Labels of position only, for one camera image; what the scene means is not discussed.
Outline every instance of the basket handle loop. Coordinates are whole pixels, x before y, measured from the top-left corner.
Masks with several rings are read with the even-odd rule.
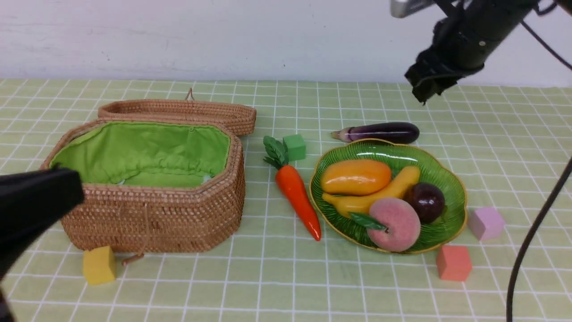
[[[190,97],[191,99],[193,99],[193,101],[194,101],[193,88],[192,88],[192,87],[189,88],[189,92],[186,94],[185,101],[188,101],[188,100],[189,100],[189,97]]]
[[[151,235],[151,233],[149,231],[149,211],[147,209],[147,203],[146,202],[145,202],[144,216],[145,216],[145,242],[141,246],[141,250],[139,251],[139,253],[137,253],[131,257],[128,257],[121,262],[121,265],[123,265],[123,266],[127,266],[128,264],[130,264],[132,262],[138,261],[145,256],[143,252],[145,251],[145,248],[147,247],[147,243],[149,242],[149,237]]]

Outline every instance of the green plate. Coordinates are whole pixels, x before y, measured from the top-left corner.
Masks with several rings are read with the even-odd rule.
[[[363,139],[326,152],[318,160],[310,182],[312,202],[330,227],[346,239],[373,250],[391,253],[377,247],[368,237],[364,227],[343,217],[322,199],[320,180],[324,170],[336,162],[352,159],[384,162],[391,168],[393,178],[405,166],[418,166],[421,170],[419,182],[434,184],[443,191],[446,213],[436,222],[422,225],[421,234],[415,244],[400,252],[401,254],[419,254],[434,250],[456,238],[467,225],[467,191],[459,178],[444,168],[435,157],[414,146],[393,144],[379,139]]]

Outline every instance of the toy carrot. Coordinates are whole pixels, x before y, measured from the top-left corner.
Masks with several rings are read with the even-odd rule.
[[[274,178],[278,188],[290,202],[298,218],[302,220],[312,237],[320,241],[321,229],[318,216],[308,199],[306,186],[300,173],[296,168],[288,164],[288,148],[286,144],[268,135],[264,137],[263,143],[268,154],[268,156],[264,157],[264,161],[278,170]]]

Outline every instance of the white wall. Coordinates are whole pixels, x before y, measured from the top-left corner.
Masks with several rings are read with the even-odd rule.
[[[392,18],[388,0],[3,1],[0,77],[405,81],[442,17]],[[526,21],[572,60],[572,17]],[[519,27],[465,83],[572,86],[572,73]]]

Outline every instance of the black device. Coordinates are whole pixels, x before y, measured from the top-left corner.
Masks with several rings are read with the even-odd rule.
[[[391,2],[391,14],[397,18],[408,17],[433,4],[447,15],[434,26],[431,46],[419,53],[405,73],[413,86],[413,95],[423,104],[460,79],[480,72],[489,55],[518,25],[523,24],[531,32],[523,20],[533,10],[539,12],[540,0],[461,0],[453,5],[454,2]],[[551,11],[558,5],[572,14],[572,0],[555,1],[546,10]]]
[[[47,229],[84,201],[79,173],[60,168],[0,176],[0,281]],[[0,292],[0,322],[13,322]]]

